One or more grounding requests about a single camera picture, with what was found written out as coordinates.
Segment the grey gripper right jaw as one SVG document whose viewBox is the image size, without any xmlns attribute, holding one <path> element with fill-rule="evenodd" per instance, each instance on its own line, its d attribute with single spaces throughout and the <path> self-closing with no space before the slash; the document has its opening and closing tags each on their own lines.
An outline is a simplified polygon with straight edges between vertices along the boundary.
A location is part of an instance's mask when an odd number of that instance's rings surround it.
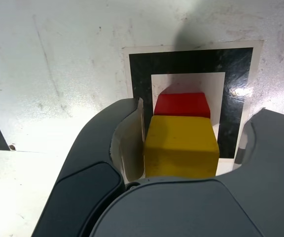
<svg viewBox="0 0 284 237">
<path fill-rule="evenodd" d="M 284 115 L 244 126 L 241 166 L 213 178 L 157 178 L 118 197 L 93 237 L 284 237 Z"/>
</svg>

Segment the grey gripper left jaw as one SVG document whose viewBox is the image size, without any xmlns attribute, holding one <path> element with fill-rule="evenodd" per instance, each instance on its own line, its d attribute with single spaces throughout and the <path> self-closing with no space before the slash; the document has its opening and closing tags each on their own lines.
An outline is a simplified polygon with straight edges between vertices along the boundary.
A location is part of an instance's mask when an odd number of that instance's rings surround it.
<svg viewBox="0 0 284 237">
<path fill-rule="evenodd" d="M 74 141 L 37 225 L 35 237 L 88 237 L 104 210 L 126 190 L 121 138 L 142 143 L 142 99 L 122 99 L 95 115 Z"/>
</svg>

